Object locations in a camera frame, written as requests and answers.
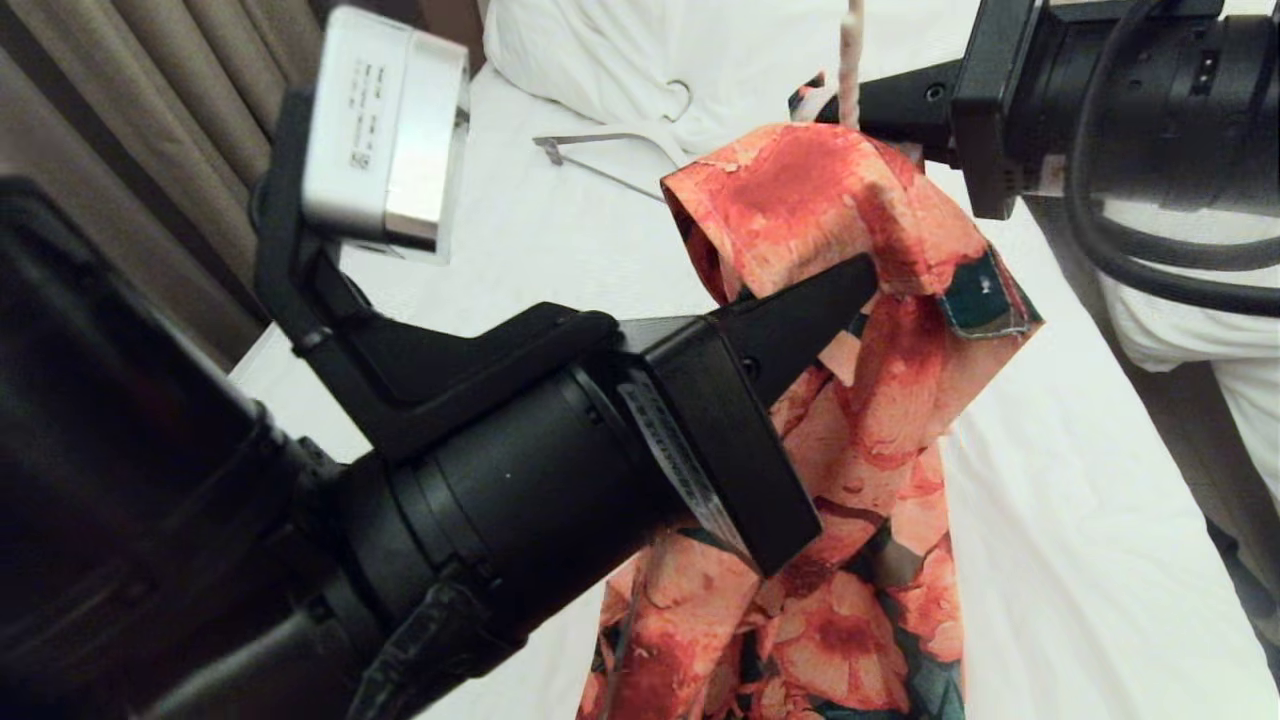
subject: robotic arm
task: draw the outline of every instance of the robotic arm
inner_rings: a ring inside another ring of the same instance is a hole
[[[705,316],[379,315],[302,213],[312,99],[256,193],[259,292],[371,441],[271,425],[29,183],[0,183],[0,678],[17,716],[404,717],[666,527],[764,575],[818,536],[767,407],[868,256]]]
[[[863,85],[861,127],[964,170],[974,214],[1064,196],[1102,272],[1151,295],[1280,316],[1280,290],[1172,274],[1280,264],[1280,237],[1202,245],[1133,231],[1091,202],[1280,217],[1280,5],[1219,18],[1221,0],[984,0],[964,59]],[[824,109],[824,119],[838,109]]]

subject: beige curtain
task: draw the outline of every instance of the beige curtain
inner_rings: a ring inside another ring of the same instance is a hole
[[[312,82],[321,31],[311,5],[0,1],[10,26],[0,31],[0,167],[35,176],[228,366],[265,319],[244,208],[285,87]]]

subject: black cable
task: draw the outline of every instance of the black cable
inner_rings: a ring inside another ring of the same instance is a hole
[[[1097,64],[1089,76],[1080,104],[1080,119],[1071,141],[1066,165],[1066,215],[1071,232],[1084,255],[1100,270],[1117,282],[1156,297],[1196,305],[1211,310],[1224,310],[1242,315],[1280,318],[1280,290],[1240,286],[1188,278],[1169,273],[1134,260],[1116,249],[1114,234],[1108,233],[1089,204],[1089,176],[1093,159],[1089,138],[1101,132],[1102,95],[1115,59],[1151,13],[1165,0],[1133,0],[1124,18],[1112,28]]]
[[[1149,234],[1107,217],[1100,217],[1098,223],[1120,252],[1171,268],[1243,272],[1280,265],[1280,237],[1233,245],[1206,245]]]

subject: label sticker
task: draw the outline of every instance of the label sticker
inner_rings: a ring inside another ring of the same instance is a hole
[[[692,510],[699,524],[723,543],[749,557],[746,543],[737,534],[737,528],[730,519],[728,511],[724,510],[724,505],[699,465],[698,457],[694,456],[685,441],[685,434],[680,432],[680,425],[671,416],[667,404],[663,402],[658,388],[653,386],[649,377],[641,372],[632,372],[631,382],[620,384],[618,392],[627,407],[631,409],[636,424],[640,425],[640,433],[644,434],[658,466],[666,473],[671,484],[676,486],[676,491]]]
[[[378,135],[384,131],[387,65],[357,59],[351,73],[347,111],[355,123],[347,163],[357,170],[369,170],[378,147]]]

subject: white bed sheet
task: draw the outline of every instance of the white bed sheet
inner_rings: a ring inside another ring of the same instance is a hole
[[[1229,245],[1276,237],[1280,219],[1213,210],[1157,213],[1108,202],[1107,215],[1157,236]],[[1245,272],[1165,268],[1202,279],[1280,288],[1280,265]],[[1280,320],[1219,313],[1152,297],[1098,274],[1120,347],[1152,373],[1208,361],[1254,468],[1280,509]]]
[[[490,69],[472,136],[453,264],[353,255],[388,314],[476,333],[540,300],[620,318],[710,307],[666,208],[530,137],[593,123]],[[640,174],[655,155],[596,149]],[[963,181],[931,167],[963,199]],[[1280,702],[1203,520],[1139,398],[1019,208],[982,223],[1048,324],[943,441],[975,719],[1272,720]],[[288,432],[340,460],[367,443],[270,329],[233,373]],[[593,652],[600,588],[544,625],[433,720],[568,719]]]

